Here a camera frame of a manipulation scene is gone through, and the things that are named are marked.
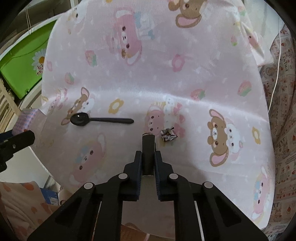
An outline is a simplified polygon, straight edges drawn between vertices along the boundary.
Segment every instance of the white cable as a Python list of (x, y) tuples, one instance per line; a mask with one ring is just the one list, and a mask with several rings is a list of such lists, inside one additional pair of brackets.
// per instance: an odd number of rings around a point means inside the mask
[(26, 19), (27, 19), (28, 31), (29, 31), (29, 34), (31, 34), (32, 33), (32, 27), (31, 27), (29, 12), (28, 12), (27, 8), (26, 8)]
[(274, 85), (274, 89), (272, 91), (271, 99), (270, 99), (270, 103), (269, 103), (269, 107), (268, 107), (268, 113), (270, 111), (270, 107), (271, 107), (271, 103), (272, 103), (272, 98), (274, 97), (274, 91), (276, 89), (276, 84), (277, 84), (277, 81), (279, 79), (279, 61), (280, 61), (280, 59), (281, 59), (281, 28), (280, 28), (280, 23), (279, 23), (279, 60), (278, 60), (278, 69), (277, 69), (277, 73), (276, 73), (276, 83)]
[(196, 201), (194, 201), (194, 205), (195, 205), (195, 210), (196, 210), (196, 214), (197, 214), (198, 224), (200, 226), (200, 236), (201, 236), (202, 241), (205, 241), (205, 236), (204, 236), (203, 229), (202, 229), (202, 221), (200, 219), (200, 212), (198, 210), (198, 206), (197, 206)]

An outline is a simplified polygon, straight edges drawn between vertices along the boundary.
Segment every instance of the cartoon bear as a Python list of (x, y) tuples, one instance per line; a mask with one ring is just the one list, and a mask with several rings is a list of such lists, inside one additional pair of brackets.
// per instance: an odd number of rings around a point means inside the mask
[(180, 9), (181, 13), (176, 16), (176, 25), (179, 28), (192, 28), (196, 26), (202, 16), (200, 8), (206, 0), (172, 0), (168, 3), (171, 11)]
[(254, 188), (254, 211), (252, 219), (259, 223), (269, 202), (270, 182), (265, 168), (261, 167), (261, 173), (258, 175)]
[(80, 148), (70, 175), (70, 182), (74, 186), (81, 186), (103, 164), (106, 151), (105, 136), (101, 133), (96, 140), (91, 140)]
[(226, 122), (224, 117), (217, 111), (210, 109), (211, 121), (207, 123), (211, 133), (207, 142), (212, 146), (213, 153), (210, 156), (210, 163), (217, 167), (222, 165), (228, 158), (229, 149), (226, 144), (227, 134), (225, 133)]
[(94, 106), (94, 99), (89, 98), (89, 91), (82, 87), (81, 88), (81, 97), (77, 99), (74, 105), (68, 110), (67, 117), (62, 120), (61, 125), (67, 125), (70, 122), (72, 115), (78, 113), (79, 111), (90, 113), (91, 109)]

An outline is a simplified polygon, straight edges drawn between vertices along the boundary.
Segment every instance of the black clamp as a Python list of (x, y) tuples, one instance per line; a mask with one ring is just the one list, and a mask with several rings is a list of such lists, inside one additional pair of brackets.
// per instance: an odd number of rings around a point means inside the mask
[(126, 164), (123, 173), (106, 183), (86, 183), (28, 241), (51, 241), (52, 230), (59, 234), (57, 241), (119, 241), (123, 201), (137, 201), (141, 175), (153, 173), (158, 199), (174, 201), (176, 241), (267, 241), (211, 182), (199, 185), (174, 173), (160, 151), (155, 151), (154, 135), (144, 134), (142, 143), (143, 152), (136, 151), (134, 162)]
[(32, 145), (34, 141), (34, 133), (25, 131), (0, 143), (0, 172), (6, 170), (6, 162), (13, 158), (14, 153)]

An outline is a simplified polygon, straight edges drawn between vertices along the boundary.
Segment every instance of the bunny print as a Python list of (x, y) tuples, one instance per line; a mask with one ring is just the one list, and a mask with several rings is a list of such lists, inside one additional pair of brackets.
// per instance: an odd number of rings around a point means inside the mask
[(202, 16), (200, 8), (206, 0), (170, 0), (168, 8), (171, 11), (180, 9), (180, 14), (176, 16), (176, 25), (179, 28), (192, 28), (196, 26)]
[(70, 122), (72, 115), (78, 112), (90, 113), (91, 109), (94, 106), (94, 99), (89, 97), (89, 91), (82, 87), (81, 88), (81, 97), (77, 99), (74, 105), (68, 110), (67, 117), (62, 120), (61, 125), (67, 125)]
[(68, 34), (71, 34), (73, 30), (79, 34), (85, 25), (85, 18), (86, 18), (86, 9), (80, 8), (80, 11), (77, 11), (77, 8), (70, 10), (70, 14), (67, 19), (68, 25)]
[(224, 129), (227, 134), (226, 145), (232, 153), (238, 153), (243, 147), (243, 143), (240, 138), (239, 131), (232, 123), (226, 123), (226, 128)]
[(103, 164), (106, 151), (105, 136), (101, 133), (96, 140), (91, 140), (80, 148), (70, 175), (70, 183), (81, 186)]
[(67, 98), (67, 93), (68, 90), (66, 88), (63, 89), (57, 89), (56, 91), (56, 98), (55, 100), (51, 103), (47, 114), (51, 115), (54, 111), (54, 109), (58, 106), (58, 109), (61, 109), (63, 106), (63, 103), (68, 99)]

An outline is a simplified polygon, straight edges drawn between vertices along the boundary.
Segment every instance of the spoon bowl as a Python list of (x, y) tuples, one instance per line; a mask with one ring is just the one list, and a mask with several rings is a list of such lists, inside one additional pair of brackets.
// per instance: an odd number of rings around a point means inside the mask
[(87, 113), (80, 112), (71, 116), (70, 122), (76, 126), (85, 126), (90, 121), (103, 121), (112, 123), (132, 124), (133, 119), (130, 118), (90, 118)]
[(85, 126), (90, 122), (89, 115), (84, 112), (76, 113), (71, 116), (70, 122), (76, 126)]

